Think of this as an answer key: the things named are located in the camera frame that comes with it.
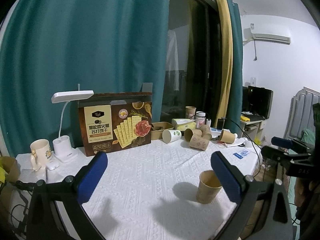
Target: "air conditioner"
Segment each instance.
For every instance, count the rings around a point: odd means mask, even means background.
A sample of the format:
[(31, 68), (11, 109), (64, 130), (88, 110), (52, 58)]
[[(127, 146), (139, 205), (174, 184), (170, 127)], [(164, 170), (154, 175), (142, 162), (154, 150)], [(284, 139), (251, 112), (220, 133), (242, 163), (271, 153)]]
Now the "air conditioner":
[(276, 24), (250, 24), (250, 30), (255, 40), (277, 41), (290, 44), (290, 30), (287, 26)]

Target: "textured tablecloth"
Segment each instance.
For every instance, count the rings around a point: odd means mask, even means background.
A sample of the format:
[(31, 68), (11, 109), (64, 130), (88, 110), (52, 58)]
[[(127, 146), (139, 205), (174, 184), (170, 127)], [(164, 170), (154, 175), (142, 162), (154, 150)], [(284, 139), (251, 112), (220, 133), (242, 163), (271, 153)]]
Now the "textured tablecloth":
[[(205, 152), (197, 151), (182, 138), (108, 153), (108, 167), (83, 207), (106, 239), (208, 239), (217, 234), (236, 206), (223, 189), (211, 204), (196, 201), (199, 174), (211, 169), (212, 152), (220, 150), (244, 175), (254, 172), (258, 160), (253, 148), (220, 147), (210, 142)], [(251, 152), (243, 159), (233, 155), (245, 149)], [(31, 169), (29, 158), (17, 156), (21, 169)], [(49, 171), (49, 178), (75, 175), (91, 159), (80, 153)], [(21, 176), (28, 182), (25, 174)]]

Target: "desk lamp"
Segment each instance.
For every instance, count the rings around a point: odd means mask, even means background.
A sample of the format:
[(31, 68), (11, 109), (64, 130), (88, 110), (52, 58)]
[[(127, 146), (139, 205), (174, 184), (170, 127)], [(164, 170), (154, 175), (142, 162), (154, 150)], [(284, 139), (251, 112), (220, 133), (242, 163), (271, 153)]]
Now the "desk lamp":
[(71, 147), (70, 137), (60, 136), (64, 109), (70, 101), (88, 99), (93, 94), (92, 90), (68, 91), (55, 93), (51, 98), (53, 104), (65, 102), (60, 118), (59, 137), (53, 140), (54, 155), (63, 163), (71, 161), (78, 155), (78, 151)]

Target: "yellow curtain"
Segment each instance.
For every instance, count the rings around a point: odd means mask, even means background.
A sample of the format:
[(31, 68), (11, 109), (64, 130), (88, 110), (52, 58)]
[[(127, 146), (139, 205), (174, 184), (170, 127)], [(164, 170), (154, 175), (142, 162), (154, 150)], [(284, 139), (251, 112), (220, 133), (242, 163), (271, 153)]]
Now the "yellow curtain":
[(233, 60), (232, 30), (228, 3), (227, 0), (217, 0), (217, 4), (221, 21), (222, 36), (222, 80), (220, 102), (214, 122), (215, 126), (217, 125), (218, 119), (225, 117), (227, 114)]

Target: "screw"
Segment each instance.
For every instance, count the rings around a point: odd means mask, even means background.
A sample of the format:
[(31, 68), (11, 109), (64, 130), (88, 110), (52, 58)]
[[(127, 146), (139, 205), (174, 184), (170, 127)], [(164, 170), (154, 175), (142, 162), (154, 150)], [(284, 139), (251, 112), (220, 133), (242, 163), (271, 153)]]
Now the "screw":
[(66, 176), (66, 178), (64, 179), (65, 180), (65, 182), (67, 182), (67, 183), (70, 183), (70, 182), (72, 182), (73, 181), (73, 176)]
[(42, 184), (44, 183), (44, 180), (43, 179), (40, 179), (37, 181), (37, 186), (42, 186)]
[(251, 175), (246, 175), (244, 178), (245, 178), (245, 180), (247, 182), (253, 182), (254, 181), (254, 178)]
[(282, 180), (281, 179), (275, 179), (275, 183), (279, 186), (282, 185)]

